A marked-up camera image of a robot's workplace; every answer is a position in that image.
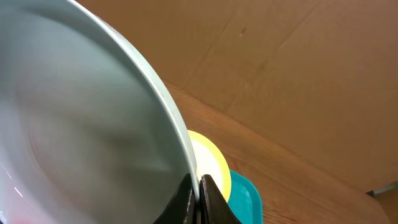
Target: cardboard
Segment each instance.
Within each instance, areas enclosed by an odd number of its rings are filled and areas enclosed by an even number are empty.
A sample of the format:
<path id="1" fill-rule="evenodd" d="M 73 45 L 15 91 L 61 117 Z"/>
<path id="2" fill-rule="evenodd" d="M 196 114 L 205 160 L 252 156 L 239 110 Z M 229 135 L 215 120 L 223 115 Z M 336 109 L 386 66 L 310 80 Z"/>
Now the cardboard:
<path id="1" fill-rule="evenodd" d="M 398 2 L 94 1 L 159 76 L 367 192 L 398 180 Z"/>

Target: teal bowl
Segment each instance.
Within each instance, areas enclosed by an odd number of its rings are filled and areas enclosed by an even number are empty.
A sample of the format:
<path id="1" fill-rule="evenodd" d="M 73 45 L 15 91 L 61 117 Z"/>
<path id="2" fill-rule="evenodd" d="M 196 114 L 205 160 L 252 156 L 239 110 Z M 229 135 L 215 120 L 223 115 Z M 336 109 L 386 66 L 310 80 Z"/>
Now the teal bowl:
<path id="1" fill-rule="evenodd" d="M 231 170 L 228 205 L 242 224 L 262 224 L 261 196 L 250 180 Z"/>

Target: yellow bowl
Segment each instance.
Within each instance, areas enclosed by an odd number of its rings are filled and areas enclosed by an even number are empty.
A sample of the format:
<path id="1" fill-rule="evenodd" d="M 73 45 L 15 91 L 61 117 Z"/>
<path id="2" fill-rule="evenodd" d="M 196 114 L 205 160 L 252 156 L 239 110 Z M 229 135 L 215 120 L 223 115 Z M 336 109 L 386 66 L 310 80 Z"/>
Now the yellow bowl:
<path id="1" fill-rule="evenodd" d="M 208 138 L 194 131 L 189 131 L 193 150 L 197 160 L 197 176 L 210 174 L 226 201 L 231 194 L 231 174 L 224 156 Z"/>

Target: black object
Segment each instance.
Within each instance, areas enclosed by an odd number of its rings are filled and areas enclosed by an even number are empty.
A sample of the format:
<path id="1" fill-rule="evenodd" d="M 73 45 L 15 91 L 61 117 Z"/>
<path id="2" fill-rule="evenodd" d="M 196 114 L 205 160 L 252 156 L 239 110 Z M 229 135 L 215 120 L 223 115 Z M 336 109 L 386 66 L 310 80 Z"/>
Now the black object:
<path id="1" fill-rule="evenodd" d="M 200 203 L 197 205 L 190 174 L 186 174 L 154 224 L 241 224 L 210 175 L 201 178 L 199 189 Z M 200 209 L 200 219 L 196 216 L 197 208 Z"/>
<path id="2" fill-rule="evenodd" d="M 240 224 L 229 208 L 213 178 L 206 174 L 200 181 L 200 213 L 202 224 Z"/>
<path id="3" fill-rule="evenodd" d="M 190 174 L 185 174 L 177 191 L 154 224 L 196 224 L 195 196 Z"/>

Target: wooden table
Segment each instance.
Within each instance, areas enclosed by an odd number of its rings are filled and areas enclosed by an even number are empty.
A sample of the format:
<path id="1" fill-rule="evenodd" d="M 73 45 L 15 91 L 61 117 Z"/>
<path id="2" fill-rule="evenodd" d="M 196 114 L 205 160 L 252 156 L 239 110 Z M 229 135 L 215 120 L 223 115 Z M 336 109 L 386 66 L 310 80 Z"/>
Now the wooden table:
<path id="1" fill-rule="evenodd" d="M 212 140 L 262 197 L 264 223 L 390 223 L 379 203 L 185 92 L 167 85 L 187 128 Z"/>

